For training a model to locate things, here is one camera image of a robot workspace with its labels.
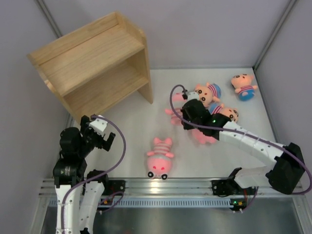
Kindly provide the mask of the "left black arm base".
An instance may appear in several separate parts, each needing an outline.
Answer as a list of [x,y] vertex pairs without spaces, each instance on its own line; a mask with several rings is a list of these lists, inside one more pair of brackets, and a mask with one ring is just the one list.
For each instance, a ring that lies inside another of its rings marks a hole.
[[112,179],[104,182],[104,192],[102,195],[108,196],[116,192],[124,192],[125,191],[125,180]]

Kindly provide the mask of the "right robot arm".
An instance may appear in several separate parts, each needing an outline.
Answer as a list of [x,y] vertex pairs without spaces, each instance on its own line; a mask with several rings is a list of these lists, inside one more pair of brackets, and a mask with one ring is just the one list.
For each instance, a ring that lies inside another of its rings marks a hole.
[[181,112],[185,130],[197,128],[205,136],[229,143],[264,164],[259,168],[236,168],[227,182],[232,193],[266,185],[286,195],[294,193],[306,170],[298,145],[290,143],[286,146],[253,135],[229,117],[220,113],[211,114],[196,99],[187,101]]

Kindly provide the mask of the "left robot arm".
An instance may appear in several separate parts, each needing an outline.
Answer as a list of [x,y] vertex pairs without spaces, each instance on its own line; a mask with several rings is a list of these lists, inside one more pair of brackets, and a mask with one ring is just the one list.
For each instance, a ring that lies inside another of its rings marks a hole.
[[53,169],[57,194],[58,234],[91,234],[101,195],[109,192],[104,171],[85,173],[86,157],[95,149],[109,151],[115,134],[104,139],[108,122],[102,116],[83,116],[80,128],[69,127],[60,134],[59,159]]

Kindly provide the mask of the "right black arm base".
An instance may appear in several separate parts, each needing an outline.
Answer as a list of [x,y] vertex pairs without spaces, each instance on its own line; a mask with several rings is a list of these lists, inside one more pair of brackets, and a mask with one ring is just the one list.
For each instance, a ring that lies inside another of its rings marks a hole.
[[212,180],[211,184],[213,195],[219,197],[243,194],[243,189],[232,179]]

